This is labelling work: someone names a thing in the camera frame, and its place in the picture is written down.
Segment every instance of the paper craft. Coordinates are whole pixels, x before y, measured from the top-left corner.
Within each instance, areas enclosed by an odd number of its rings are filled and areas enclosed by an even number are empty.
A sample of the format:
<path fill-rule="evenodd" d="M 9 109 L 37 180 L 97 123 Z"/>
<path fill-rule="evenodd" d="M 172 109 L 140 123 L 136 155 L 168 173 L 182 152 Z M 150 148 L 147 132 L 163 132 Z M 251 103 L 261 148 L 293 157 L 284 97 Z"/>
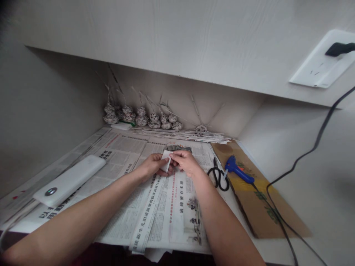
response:
<path fill-rule="evenodd" d="M 163 170 L 166 173 L 168 172 L 168 169 L 169 169 L 169 165 L 170 165 L 170 161 L 171 161 L 169 154 L 171 154 L 171 153 L 172 153 L 172 151 L 165 150 L 163 153 L 163 156 L 162 156 L 162 160 L 164 160 L 165 158 L 169 158 L 169 161 L 160 168 L 161 170 Z"/>

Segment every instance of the white wall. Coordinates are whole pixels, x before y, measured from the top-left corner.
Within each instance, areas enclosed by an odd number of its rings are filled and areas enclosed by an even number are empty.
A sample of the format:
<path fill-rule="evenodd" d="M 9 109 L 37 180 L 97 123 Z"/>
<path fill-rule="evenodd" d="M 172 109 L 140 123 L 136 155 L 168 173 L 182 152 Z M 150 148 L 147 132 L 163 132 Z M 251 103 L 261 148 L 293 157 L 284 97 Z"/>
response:
<path fill-rule="evenodd" d="M 16 18 L 0 38 L 0 198 L 102 127 L 107 94 L 100 62 L 16 40 Z"/>
<path fill-rule="evenodd" d="M 327 111 L 269 97 L 239 139 L 271 181 L 313 147 Z M 329 265 L 355 263 L 354 132 L 354 105 L 336 111 L 318 149 L 275 185 L 309 226 L 317 249 Z"/>
<path fill-rule="evenodd" d="M 355 83 L 355 65 L 329 89 L 288 83 L 329 30 L 355 32 L 354 0 L 26 3 L 38 48 L 328 106 Z"/>
<path fill-rule="evenodd" d="M 202 123 L 207 123 L 221 104 L 225 103 L 223 109 L 212 121 L 212 127 L 209 130 L 222 132 L 228 136 L 236 137 L 265 99 L 265 95 L 261 93 L 233 89 L 217 84 L 120 65 L 112 65 L 112 68 L 126 95 L 128 105 L 140 106 L 138 95 L 131 89 L 131 86 L 133 86 L 136 91 L 141 90 L 148 94 L 155 103 L 159 102 L 162 95 L 163 102 L 169 100 L 172 112 L 199 125 L 198 116 L 190 97 L 191 94 L 199 110 Z M 108 71 L 101 73 L 106 80 L 110 78 L 110 84 L 115 86 L 111 78 L 112 75 L 109 74 L 108 76 Z M 123 104 L 123 97 L 117 93 L 116 95 Z M 143 104 L 147 112 L 151 113 L 151 108 L 145 100 Z M 153 107 L 156 112 L 160 113 L 156 106 Z M 194 125 L 182 119 L 179 119 L 179 121 L 187 129 L 195 128 Z"/>

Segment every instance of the bundle of paper rods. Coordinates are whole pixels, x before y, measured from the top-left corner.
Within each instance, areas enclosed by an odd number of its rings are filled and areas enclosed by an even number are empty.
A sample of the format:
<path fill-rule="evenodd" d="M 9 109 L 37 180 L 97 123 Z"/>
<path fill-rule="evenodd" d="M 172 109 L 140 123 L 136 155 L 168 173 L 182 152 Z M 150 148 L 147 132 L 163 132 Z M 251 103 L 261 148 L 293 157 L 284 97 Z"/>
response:
<path fill-rule="evenodd" d="M 196 132 L 192 130 L 150 129 L 146 127 L 131 128 L 130 131 L 133 131 L 139 135 L 168 139 L 192 140 L 220 144 L 227 144 L 228 142 L 231 142 L 230 138 L 225 137 L 223 133 Z"/>

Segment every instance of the cardboard sheet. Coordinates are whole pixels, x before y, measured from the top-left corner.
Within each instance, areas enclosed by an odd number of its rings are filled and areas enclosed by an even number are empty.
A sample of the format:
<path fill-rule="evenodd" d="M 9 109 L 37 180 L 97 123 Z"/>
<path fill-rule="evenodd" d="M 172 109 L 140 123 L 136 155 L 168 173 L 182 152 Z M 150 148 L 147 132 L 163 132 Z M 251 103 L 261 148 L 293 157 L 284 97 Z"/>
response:
<path fill-rule="evenodd" d="M 234 155 L 236 157 L 237 165 L 246 174 L 254 177 L 255 186 L 272 205 L 266 193 L 266 186 L 269 182 L 234 140 L 229 144 L 213 143 L 212 147 L 218 159 L 222 163 L 222 166 L 226 164 L 231 155 Z M 227 176 L 236 195 L 238 204 L 254 236 L 256 238 L 284 238 L 285 236 L 277 218 L 253 186 L 245 183 L 235 173 L 228 173 Z M 273 187 L 270 187 L 269 192 L 285 221 L 302 237 L 312 236 L 311 231 L 306 227 L 304 222 L 298 217 L 294 210 L 287 204 L 279 192 Z M 290 237 L 296 237 L 296 235 L 285 225 L 284 227 Z"/>

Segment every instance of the glue gun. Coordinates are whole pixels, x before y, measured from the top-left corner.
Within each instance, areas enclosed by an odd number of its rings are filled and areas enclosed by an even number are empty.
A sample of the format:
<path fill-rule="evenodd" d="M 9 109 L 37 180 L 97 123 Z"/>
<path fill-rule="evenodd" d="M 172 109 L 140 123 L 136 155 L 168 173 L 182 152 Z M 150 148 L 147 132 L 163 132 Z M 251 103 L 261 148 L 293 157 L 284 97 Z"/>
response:
<path fill-rule="evenodd" d="M 248 184 L 252 184 L 254 183 L 254 178 L 247 175 L 246 173 L 244 173 L 236 164 L 236 158 L 234 157 L 234 155 L 232 155 L 231 157 L 229 157 L 225 168 L 225 173 L 224 176 L 227 175 L 227 172 L 234 172 L 237 174 L 237 176 L 239 176 L 241 179 L 243 179 L 246 183 Z"/>

